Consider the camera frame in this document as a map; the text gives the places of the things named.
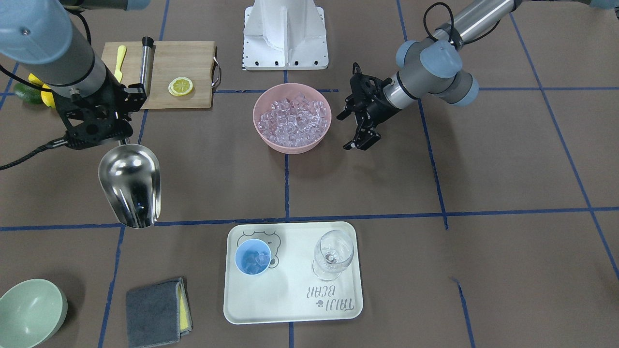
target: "pink bowl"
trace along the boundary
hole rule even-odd
[[[273,102],[286,98],[294,99],[299,93],[303,93],[307,100],[323,102],[324,106],[327,108],[327,129],[325,130],[324,134],[320,138],[318,138],[318,140],[305,146],[285,147],[274,144],[273,142],[262,136],[262,134],[258,130],[258,121],[260,121],[260,115],[269,111]],[[254,127],[256,128],[256,132],[258,132],[262,140],[264,140],[264,142],[266,142],[267,145],[270,146],[272,149],[284,154],[302,154],[316,147],[316,145],[318,145],[318,143],[324,138],[324,135],[327,134],[327,132],[329,131],[329,127],[331,127],[331,108],[324,96],[310,86],[294,83],[276,85],[264,92],[256,101],[256,104],[254,105]]]

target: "white tray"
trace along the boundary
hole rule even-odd
[[[314,247],[331,230],[346,231],[355,244],[350,266],[334,281],[312,271]],[[236,268],[235,252],[250,238],[265,241],[273,255],[269,269],[249,276]],[[363,309],[357,233],[347,222],[238,225],[228,234],[223,314],[233,324],[338,320]]]

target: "cup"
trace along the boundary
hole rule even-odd
[[[355,254],[352,238],[345,231],[325,233],[314,248],[312,270],[323,281],[333,281],[348,268]]]
[[[239,271],[250,276],[258,275],[271,262],[271,249],[260,239],[248,239],[236,249],[235,263]]]

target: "blue cup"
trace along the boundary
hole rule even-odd
[[[250,276],[266,271],[270,262],[271,249],[260,239],[248,239],[236,249],[236,268]]]

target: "cartoon drawing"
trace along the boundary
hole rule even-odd
[[[269,245],[269,249],[271,249],[271,263],[269,268],[275,268],[279,264],[279,258],[277,257],[277,251],[279,250],[279,246],[282,244],[282,239],[273,231],[272,233],[268,233],[266,231],[256,232],[253,231],[250,234],[247,234],[243,231],[243,235],[238,238],[236,241],[236,246],[241,245],[244,241],[248,239],[260,239],[264,243]]]

